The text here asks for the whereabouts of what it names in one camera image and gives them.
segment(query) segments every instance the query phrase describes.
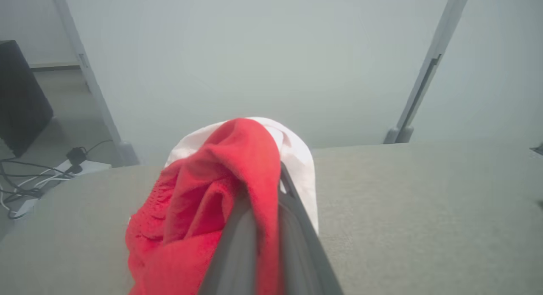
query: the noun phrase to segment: white wall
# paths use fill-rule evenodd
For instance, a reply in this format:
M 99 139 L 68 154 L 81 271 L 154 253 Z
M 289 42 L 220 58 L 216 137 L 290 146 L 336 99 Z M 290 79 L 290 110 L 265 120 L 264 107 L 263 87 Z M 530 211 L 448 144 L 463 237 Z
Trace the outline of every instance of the white wall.
M 124 140 L 275 119 L 310 147 L 380 144 L 447 0 L 66 0 Z
M 78 65 L 53 0 L 0 0 L 0 40 L 17 41 L 31 66 Z
M 469 0 L 411 141 L 543 141 L 543 0 Z

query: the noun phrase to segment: gray tabletop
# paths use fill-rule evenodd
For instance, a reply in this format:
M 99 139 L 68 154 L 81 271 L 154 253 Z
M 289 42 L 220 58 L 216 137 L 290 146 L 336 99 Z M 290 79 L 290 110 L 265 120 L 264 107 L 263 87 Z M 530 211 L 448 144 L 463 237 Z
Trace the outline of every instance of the gray tabletop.
M 543 157 L 510 146 L 314 150 L 320 239 L 346 294 L 543 293 Z M 124 231 L 159 175 L 67 181 L 0 243 L 3 294 L 126 294 Z

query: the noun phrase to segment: red garment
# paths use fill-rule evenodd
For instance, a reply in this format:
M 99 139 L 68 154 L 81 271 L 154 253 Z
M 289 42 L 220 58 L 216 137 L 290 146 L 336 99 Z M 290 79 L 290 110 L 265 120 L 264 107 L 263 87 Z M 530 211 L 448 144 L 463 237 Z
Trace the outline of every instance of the red garment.
M 259 229 L 258 294 L 279 293 L 280 170 L 273 137 L 249 119 L 226 122 L 198 152 L 165 168 L 126 230 L 130 294 L 196 294 L 242 186 Z

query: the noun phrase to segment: white fabric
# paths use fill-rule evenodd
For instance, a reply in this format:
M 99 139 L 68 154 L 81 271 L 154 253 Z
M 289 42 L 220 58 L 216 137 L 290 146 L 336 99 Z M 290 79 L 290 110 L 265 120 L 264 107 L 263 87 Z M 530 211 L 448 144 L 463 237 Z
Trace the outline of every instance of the white fabric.
M 248 119 L 258 121 L 275 140 L 281 154 L 281 161 L 287 167 L 298 195 L 304 204 L 307 215 L 315 231 L 318 233 L 319 222 L 316 208 L 315 166 L 309 148 L 293 131 L 287 129 L 287 127 L 277 121 L 262 117 L 251 117 Z M 194 154 L 204 144 L 211 133 L 223 123 L 225 121 L 208 125 L 183 137 L 175 148 L 171 150 L 165 166 L 167 167 L 180 158 L 186 158 Z

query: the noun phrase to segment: gray floor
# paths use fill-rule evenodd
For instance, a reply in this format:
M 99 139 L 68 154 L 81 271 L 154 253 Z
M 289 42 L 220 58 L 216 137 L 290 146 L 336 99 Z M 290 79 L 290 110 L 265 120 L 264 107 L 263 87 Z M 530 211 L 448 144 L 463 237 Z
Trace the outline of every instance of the gray floor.
M 66 153 L 71 148 L 89 149 L 100 141 L 111 139 L 80 70 L 36 72 L 35 77 L 53 107 L 54 117 L 19 161 L 56 167 L 66 160 Z M 95 148 L 88 158 L 120 166 L 119 155 L 110 142 Z M 34 174 L 44 170 L 8 163 L 4 167 L 12 174 Z M 14 180 L 18 184 L 25 178 Z M 0 184 L 11 189 L 1 177 Z M 0 240 L 12 226 L 7 210 L 0 207 Z

